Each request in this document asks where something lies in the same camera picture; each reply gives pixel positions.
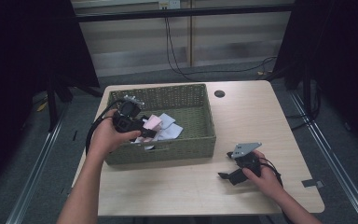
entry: gray floor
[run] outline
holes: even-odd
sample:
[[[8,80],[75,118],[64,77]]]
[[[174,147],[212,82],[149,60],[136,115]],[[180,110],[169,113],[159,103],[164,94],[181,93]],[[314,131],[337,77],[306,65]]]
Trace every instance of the gray floor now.
[[[258,63],[235,63],[196,68],[198,71],[245,69]],[[253,80],[259,78],[258,70],[241,73],[204,73],[190,76],[198,81],[220,80]],[[188,80],[170,70],[148,72],[142,74],[102,77],[101,91],[108,85],[187,82]],[[282,110],[286,115],[298,114],[291,94],[286,91],[283,80],[271,83]],[[22,223],[54,223],[62,209],[66,195],[70,190],[80,159],[88,127],[92,123],[100,99],[73,89],[75,98],[67,106],[63,117],[60,134],[51,150],[43,174],[39,179],[34,196],[22,219]],[[39,94],[35,100],[43,97]],[[10,164],[0,176],[0,223],[5,223],[16,202],[28,175],[32,171],[40,149],[48,135],[48,111],[34,112],[28,118],[23,132],[23,138],[18,145]],[[323,98],[321,113],[316,119],[324,132],[327,141],[332,146],[353,183],[358,187],[358,135],[349,132],[343,125],[343,119],[334,107]],[[302,122],[301,119],[288,119],[292,127]],[[310,168],[312,177],[322,180],[325,184],[319,191],[325,203],[325,210],[316,216],[323,223],[358,223],[358,214],[351,201],[338,183],[321,150],[310,134],[308,127],[294,131],[294,136],[300,150]],[[274,223],[285,223],[281,215],[269,216]],[[132,223],[131,217],[101,217],[100,223]],[[212,223],[270,223],[267,217],[213,217]],[[148,223],[194,223],[190,217],[151,217]]]

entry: wall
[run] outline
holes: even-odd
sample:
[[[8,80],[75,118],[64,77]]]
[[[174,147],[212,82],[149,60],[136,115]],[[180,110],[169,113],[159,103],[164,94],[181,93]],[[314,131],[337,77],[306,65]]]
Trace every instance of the wall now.
[[[293,2],[182,0],[181,8]],[[72,3],[76,14],[158,9],[158,2],[153,0],[72,0]],[[203,16],[191,19],[169,18],[177,61],[180,66],[186,67],[262,61],[269,56],[276,56],[289,17],[290,12],[277,12]],[[165,19],[83,22],[80,26],[99,77],[169,68]],[[151,61],[142,63],[147,54],[151,56]]]

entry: metal rail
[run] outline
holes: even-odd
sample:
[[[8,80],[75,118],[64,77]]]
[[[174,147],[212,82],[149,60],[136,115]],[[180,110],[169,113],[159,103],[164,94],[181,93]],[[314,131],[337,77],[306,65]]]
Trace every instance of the metal rail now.
[[[246,14],[246,13],[266,13],[266,12],[284,12],[293,11],[297,7],[322,7],[325,4],[279,4],[279,5],[262,5],[247,7],[202,7],[202,8],[181,8],[169,10],[148,10],[137,12],[120,12],[120,13],[90,13],[78,14],[74,17],[57,17],[33,20],[37,22],[93,22],[93,21],[124,21],[140,20],[155,18],[172,18],[172,17],[192,17],[192,16],[212,16],[212,15],[229,15],[229,14]]]
[[[305,115],[306,111],[303,108],[304,104],[298,93],[292,92],[291,95],[297,110],[302,115]],[[347,194],[349,200],[351,201],[354,209],[358,214],[358,188],[355,186],[355,184],[349,177],[348,173],[345,171],[338,157],[334,153],[334,150],[328,144],[327,140],[325,139],[324,135],[322,134],[316,122],[314,120],[310,120],[310,118],[308,118],[307,116],[304,116],[303,120],[308,124],[310,133],[312,134],[313,138],[318,144],[319,149],[324,154],[327,163],[330,165],[330,168],[332,169],[334,175],[336,176],[339,184],[344,189],[345,193]]]
[[[34,192],[36,190],[37,183],[39,181],[40,176],[42,175],[43,169],[45,167],[46,161],[48,160],[48,155],[54,143],[57,139],[57,136],[60,132],[62,126],[62,119],[66,113],[68,108],[68,104],[65,104],[64,109],[60,115],[60,118],[51,133],[48,134],[45,144],[40,151],[39,157],[36,160],[34,168],[30,173],[28,180],[22,189],[21,195],[16,201],[11,213],[7,219],[6,224],[20,224],[25,216],[25,213],[28,209],[29,203],[34,196]]]

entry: hand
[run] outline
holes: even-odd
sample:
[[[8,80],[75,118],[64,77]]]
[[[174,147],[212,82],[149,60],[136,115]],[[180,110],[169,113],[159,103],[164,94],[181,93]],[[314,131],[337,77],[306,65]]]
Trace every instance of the hand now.
[[[122,143],[139,137],[140,131],[128,133],[118,133],[113,125],[112,117],[116,112],[115,109],[109,110],[105,114],[105,119],[98,125],[94,131],[89,146],[89,152],[100,154],[106,157],[109,152],[116,150]]]
[[[254,150],[254,153],[257,155],[258,158],[266,158],[263,153]],[[247,168],[243,168],[243,173],[252,180],[257,187],[267,196],[270,198],[274,198],[275,195],[278,195],[284,191],[283,187],[279,183],[277,177],[272,172],[271,169],[269,169],[267,166],[262,165],[260,167],[261,169],[261,176],[258,177],[255,175],[251,170]]]

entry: white cloth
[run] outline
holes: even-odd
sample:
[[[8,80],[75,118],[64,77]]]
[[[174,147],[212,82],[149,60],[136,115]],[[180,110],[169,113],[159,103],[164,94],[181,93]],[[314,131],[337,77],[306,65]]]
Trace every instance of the white cloth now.
[[[171,118],[169,115],[163,113],[161,116],[159,116],[159,119],[161,119],[161,122],[156,122],[156,118],[154,115],[152,115],[150,118],[153,118],[153,127],[160,127],[161,130],[158,131],[158,128],[154,128],[155,131],[158,131],[156,133],[156,136],[153,139],[150,138],[143,138],[143,137],[138,137],[134,143],[143,143],[143,142],[155,142],[155,141],[161,141],[161,140],[170,140],[170,139],[175,139],[177,138],[183,128],[180,127],[179,125],[175,124],[176,120]],[[147,122],[148,120],[144,120],[145,125],[144,127],[148,127]],[[152,149],[154,146],[149,146],[149,147],[145,147],[145,150],[149,150]]]

